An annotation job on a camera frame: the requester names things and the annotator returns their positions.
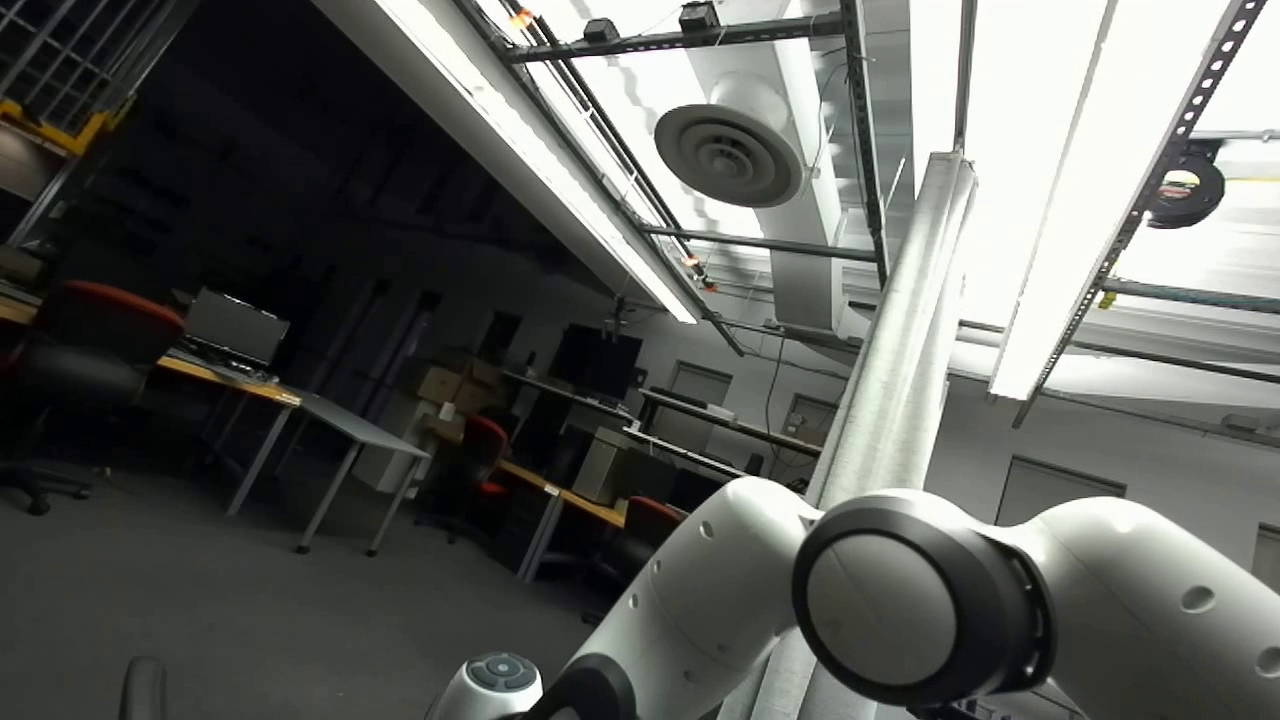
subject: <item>office chair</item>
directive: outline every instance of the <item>office chair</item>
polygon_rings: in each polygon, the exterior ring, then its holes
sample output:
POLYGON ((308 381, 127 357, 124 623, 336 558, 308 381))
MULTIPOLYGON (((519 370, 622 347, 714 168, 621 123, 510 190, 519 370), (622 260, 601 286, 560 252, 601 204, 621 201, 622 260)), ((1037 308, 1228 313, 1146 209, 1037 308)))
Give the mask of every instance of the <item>office chair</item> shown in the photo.
POLYGON ((622 590, 638 569, 662 546, 662 541, 682 525, 682 506, 660 505, 652 496, 626 496, 626 519, 612 530, 591 556, 587 570, 605 577, 616 590, 622 590))
POLYGON ((20 343, 0 357, 0 396, 26 422, 0 459, 0 486, 20 486, 26 512, 46 512, 46 493, 79 496, 84 481, 22 469, 50 414, 104 414, 133 408, 154 368, 182 334, 182 320, 110 284, 65 278, 46 293, 20 343))
POLYGON ((468 414, 465 442, 443 457, 436 477, 430 512, 438 512, 449 544, 465 530, 490 530, 494 506, 507 498, 507 482, 490 481, 510 439, 504 422, 468 414))

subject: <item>air vent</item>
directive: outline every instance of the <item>air vent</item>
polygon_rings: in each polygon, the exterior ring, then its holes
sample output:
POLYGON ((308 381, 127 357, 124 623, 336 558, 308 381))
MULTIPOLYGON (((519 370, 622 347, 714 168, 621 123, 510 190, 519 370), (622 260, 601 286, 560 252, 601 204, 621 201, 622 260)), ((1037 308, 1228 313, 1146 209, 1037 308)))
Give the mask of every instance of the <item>air vent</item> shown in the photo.
POLYGON ((688 187, 722 204, 769 209, 800 187, 796 152, 769 123, 721 105, 660 116, 654 152, 688 187))

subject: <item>floor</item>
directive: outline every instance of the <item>floor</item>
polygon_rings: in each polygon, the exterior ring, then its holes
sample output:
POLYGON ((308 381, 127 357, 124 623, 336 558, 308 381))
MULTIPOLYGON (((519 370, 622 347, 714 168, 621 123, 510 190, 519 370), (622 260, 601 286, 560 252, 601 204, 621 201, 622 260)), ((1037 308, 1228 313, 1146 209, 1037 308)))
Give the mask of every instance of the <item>floor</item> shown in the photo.
POLYGON ((401 519, 367 558, 362 493, 294 556, 294 506, 224 519, 214 470, 127 469, 38 519, 0 505, 0 716, 110 716, 127 655, 151 650, 170 720, 421 720, 461 660, 510 647, 554 670, 587 637, 563 584, 524 589, 436 527, 401 519))

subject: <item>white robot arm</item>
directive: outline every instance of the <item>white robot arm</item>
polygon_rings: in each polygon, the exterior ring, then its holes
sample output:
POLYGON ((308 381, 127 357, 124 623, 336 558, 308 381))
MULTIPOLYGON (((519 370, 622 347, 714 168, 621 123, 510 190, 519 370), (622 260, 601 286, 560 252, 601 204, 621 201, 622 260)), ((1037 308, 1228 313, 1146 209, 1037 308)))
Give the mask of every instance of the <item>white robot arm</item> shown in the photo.
POLYGON ((700 505, 527 720, 690 720, 800 623, 879 705, 1055 679, 1096 720, 1280 716, 1280 594, 1127 498, 989 527, 928 493, 807 506, 772 481, 700 505))

